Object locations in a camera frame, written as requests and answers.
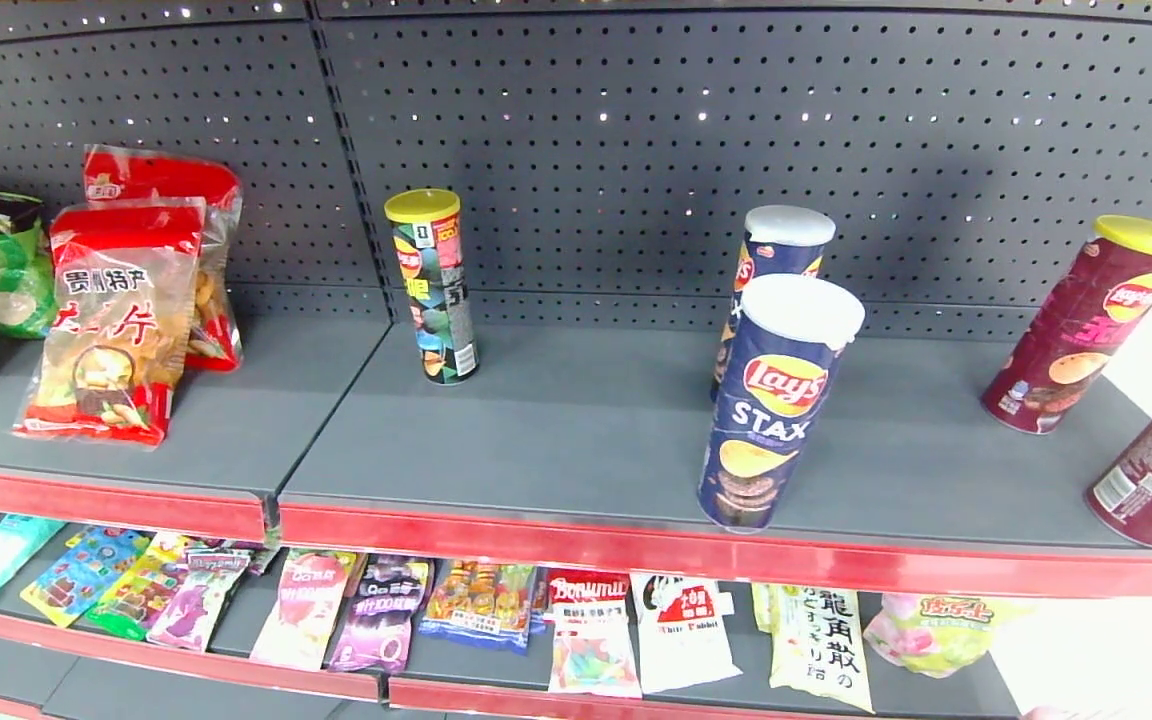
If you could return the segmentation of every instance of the store shelf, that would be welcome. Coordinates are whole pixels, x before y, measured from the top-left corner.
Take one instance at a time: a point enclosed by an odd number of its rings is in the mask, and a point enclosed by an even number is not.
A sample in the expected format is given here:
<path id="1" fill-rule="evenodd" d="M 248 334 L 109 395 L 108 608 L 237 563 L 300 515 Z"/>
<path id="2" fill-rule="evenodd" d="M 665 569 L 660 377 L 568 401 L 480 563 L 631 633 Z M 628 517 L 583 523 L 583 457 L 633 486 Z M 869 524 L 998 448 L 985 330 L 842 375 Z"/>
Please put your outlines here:
<path id="1" fill-rule="evenodd" d="M 1082 491 L 1146 423 L 1099 382 L 1051 437 L 977 395 L 1009 346 L 862 338 L 772 529 L 695 501 L 708 333 L 485 325 L 483 366 L 420 378 L 396 328 L 279 497 L 285 540 L 869 591 L 1152 594 L 1152 551 Z"/>
<path id="2" fill-rule="evenodd" d="M 681 691 L 649 696 L 644 702 L 608 700 L 591 696 L 545 692 L 552 664 L 552 634 L 532 637 L 526 657 L 480 650 L 430 638 L 417 638 L 403 675 L 389 680 L 393 705 L 447 711 L 488 712 L 517 717 L 607 717 L 614 708 L 632 708 L 632 717 L 814 717 L 861 715 L 841 702 L 788 688 L 768 687 L 772 641 L 755 628 L 749 585 L 727 583 L 735 615 L 723 620 L 732 659 L 744 673 Z M 878 612 L 878 596 L 861 597 L 861 617 Z M 955 717 L 1015 719 L 1020 714 L 1002 676 L 986 657 L 949 679 L 909 673 L 865 647 L 870 696 L 878 717 Z"/>
<path id="3" fill-rule="evenodd" d="M 273 497 L 388 325 L 257 314 L 237 373 L 187 373 L 156 450 L 14 437 L 41 343 L 0 344 L 0 511 L 259 541 Z"/>

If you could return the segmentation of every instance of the chip bag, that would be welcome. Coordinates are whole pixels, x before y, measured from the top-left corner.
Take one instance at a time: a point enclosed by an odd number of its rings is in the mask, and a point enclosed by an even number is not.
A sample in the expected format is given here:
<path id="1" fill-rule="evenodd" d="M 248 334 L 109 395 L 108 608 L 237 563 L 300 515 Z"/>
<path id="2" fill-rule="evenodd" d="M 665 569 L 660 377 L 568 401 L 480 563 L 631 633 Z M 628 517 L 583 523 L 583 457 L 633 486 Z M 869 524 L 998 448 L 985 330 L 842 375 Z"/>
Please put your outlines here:
<path id="1" fill-rule="evenodd" d="M 202 199 L 61 211 L 52 225 L 61 308 L 17 434 L 162 442 L 184 367 L 204 211 Z"/>
<path id="2" fill-rule="evenodd" d="M 242 188 L 222 164 L 152 150 L 88 145 L 83 161 L 83 190 L 91 202 L 164 197 L 202 197 L 207 202 L 185 357 L 191 367 L 229 372 L 242 364 L 242 342 L 225 291 L 225 265 L 242 213 Z"/>

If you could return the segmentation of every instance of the perforated metal panel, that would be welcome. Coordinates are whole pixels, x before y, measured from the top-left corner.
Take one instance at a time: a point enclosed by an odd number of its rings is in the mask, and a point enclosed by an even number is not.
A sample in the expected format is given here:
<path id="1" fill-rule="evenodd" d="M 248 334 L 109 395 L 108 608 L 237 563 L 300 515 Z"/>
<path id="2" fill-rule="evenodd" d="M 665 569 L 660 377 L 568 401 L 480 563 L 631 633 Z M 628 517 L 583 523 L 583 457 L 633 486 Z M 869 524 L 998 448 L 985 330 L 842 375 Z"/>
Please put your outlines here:
<path id="1" fill-rule="evenodd" d="M 484 290 L 722 297 L 742 215 L 789 202 L 838 220 L 826 275 L 864 300 L 1033 306 L 1096 215 L 1152 217 L 1152 24 L 511 14 L 326 35 L 367 191 L 461 192 Z"/>

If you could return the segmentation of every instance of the gray pegboard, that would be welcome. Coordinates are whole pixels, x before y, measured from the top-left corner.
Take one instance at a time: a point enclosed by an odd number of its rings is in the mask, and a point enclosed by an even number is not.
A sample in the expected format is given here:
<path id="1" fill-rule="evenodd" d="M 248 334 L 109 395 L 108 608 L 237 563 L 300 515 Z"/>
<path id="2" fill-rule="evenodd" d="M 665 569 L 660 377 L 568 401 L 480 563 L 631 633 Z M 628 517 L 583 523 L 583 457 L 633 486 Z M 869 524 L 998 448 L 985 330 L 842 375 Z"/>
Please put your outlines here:
<path id="1" fill-rule="evenodd" d="M 229 164 L 236 281 L 379 285 L 306 23 L 0 44 L 0 188 L 81 200 L 88 142 Z"/>
<path id="2" fill-rule="evenodd" d="M 326 26 L 369 195 L 461 192 L 482 290 L 722 297 L 742 215 L 789 202 L 838 220 L 824 273 L 866 301 L 1033 306 L 1096 215 L 1152 217 L 1152 24 L 812 9 Z"/>

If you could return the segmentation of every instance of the upper shelf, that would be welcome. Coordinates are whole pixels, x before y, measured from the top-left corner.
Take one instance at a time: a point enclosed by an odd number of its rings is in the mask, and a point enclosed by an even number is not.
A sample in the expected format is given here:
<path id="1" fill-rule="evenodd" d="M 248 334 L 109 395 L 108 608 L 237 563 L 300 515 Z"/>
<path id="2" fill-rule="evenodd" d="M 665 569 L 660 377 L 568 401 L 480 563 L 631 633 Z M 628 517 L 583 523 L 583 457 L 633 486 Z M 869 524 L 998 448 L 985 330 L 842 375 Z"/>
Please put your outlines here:
<path id="1" fill-rule="evenodd" d="M 977 395 L 1009 346 L 863 338 L 846 351 L 772 529 L 695 501 L 708 333 L 479 328 L 483 367 L 420 378 L 381 342 L 279 497 L 285 540 L 869 591 L 1152 594 L 1152 551 L 1082 492 L 1146 416 L 1099 382 L 1060 432 Z"/>

